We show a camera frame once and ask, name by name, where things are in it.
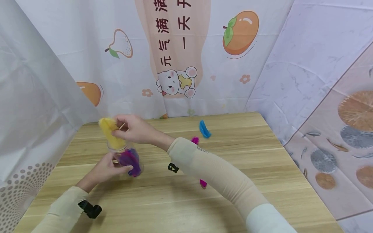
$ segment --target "clear plastic cup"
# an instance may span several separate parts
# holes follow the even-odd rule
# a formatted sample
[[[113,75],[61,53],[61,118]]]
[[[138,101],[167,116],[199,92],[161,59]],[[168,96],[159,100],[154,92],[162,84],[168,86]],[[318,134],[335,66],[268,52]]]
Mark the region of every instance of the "clear plastic cup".
[[[144,171],[144,165],[141,163],[140,157],[131,142],[127,142],[123,148],[113,149],[107,143],[110,151],[114,152],[114,158],[122,166],[133,166],[134,168],[128,172],[128,175],[137,177]]]

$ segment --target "toothpick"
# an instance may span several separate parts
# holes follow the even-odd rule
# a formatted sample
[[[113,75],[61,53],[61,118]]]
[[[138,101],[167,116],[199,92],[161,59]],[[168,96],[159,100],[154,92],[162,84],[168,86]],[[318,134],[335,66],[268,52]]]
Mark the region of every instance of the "toothpick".
[[[120,130],[120,129],[121,129],[121,128],[122,128],[123,126],[124,126],[124,125],[125,125],[125,123],[123,123],[123,124],[122,124],[122,126],[121,126],[121,127],[119,127],[119,130]]]

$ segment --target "wooden table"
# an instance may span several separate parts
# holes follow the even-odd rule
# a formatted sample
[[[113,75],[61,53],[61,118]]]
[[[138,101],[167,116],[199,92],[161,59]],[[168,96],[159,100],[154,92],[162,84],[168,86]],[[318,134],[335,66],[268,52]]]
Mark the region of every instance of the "wooden table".
[[[199,121],[212,133],[204,139]],[[239,168],[299,232],[343,231],[258,113],[149,120],[173,137],[200,137],[200,147]],[[137,178],[103,183],[89,201],[103,211],[96,220],[83,214],[72,232],[246,232],[236,209],[198,179],[168,171],[168,155],[136,145],[145,165]],[[96,124],[83,126],[20,221],[15,232],[30,232],[50,204],[75,185],[107,152]]]

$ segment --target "black clip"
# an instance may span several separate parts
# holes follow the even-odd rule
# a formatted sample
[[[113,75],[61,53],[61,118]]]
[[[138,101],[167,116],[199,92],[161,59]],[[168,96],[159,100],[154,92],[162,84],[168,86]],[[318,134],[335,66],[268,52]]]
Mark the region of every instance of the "black clip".
[[[102,208],[99,205],[93,206],[87,200],[81,201],[78,203],[78,206],[82,208],[82,210],[87,214],[88,218],[97,218],[97,216],[101,213]]]
[[[178,170],[179,170],[179,168],[178,168],[177,166],[175,166],[175,164],[173,164],[173,163],[170,163],[170,164],[168,165],[168,169],[169,169],[170,171],[175,172],[175,173],[177,173]]]

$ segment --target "blue feather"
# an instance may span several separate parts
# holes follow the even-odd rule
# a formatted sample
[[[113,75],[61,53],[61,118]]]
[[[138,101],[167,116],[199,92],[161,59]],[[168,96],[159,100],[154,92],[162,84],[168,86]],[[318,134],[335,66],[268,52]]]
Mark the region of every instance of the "blue feather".
[[[202,134],[205,138],[209,138],[209,137],[211,137],[211,133],[207,130],[206,125],[205,125],[205,122],[204,122],[203,120],[200,121],[200,131],[201,131],[201,134]]]

